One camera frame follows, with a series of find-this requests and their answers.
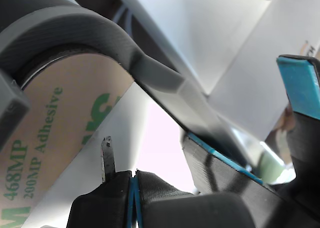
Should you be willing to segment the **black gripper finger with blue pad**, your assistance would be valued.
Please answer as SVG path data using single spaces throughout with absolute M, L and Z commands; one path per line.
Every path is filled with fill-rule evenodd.
M 256 227 L 319 227 L 318 219 L 279 196 L 261 179 L 195 135 L 184 137 L 182 149 L 198 191 L 237 194 L 249 209 Z
M 281 55 L 277 65 L 293 111 L 287 141 L 297 178 L 320 184 L 320 61 Z

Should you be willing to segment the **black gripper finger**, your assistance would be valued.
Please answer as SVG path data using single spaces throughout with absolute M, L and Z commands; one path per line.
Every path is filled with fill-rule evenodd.
M 72 203 L 67 227 L 132 227 L 133 178 L 130 170 L 116 172 L 112 138 L 100 148 L 102 184 Z
M 139 227 L 252 227 L 243 200 L 233 193 L 193 195 L 181 191 L 151 172 L 136 171 L 133 178 Z

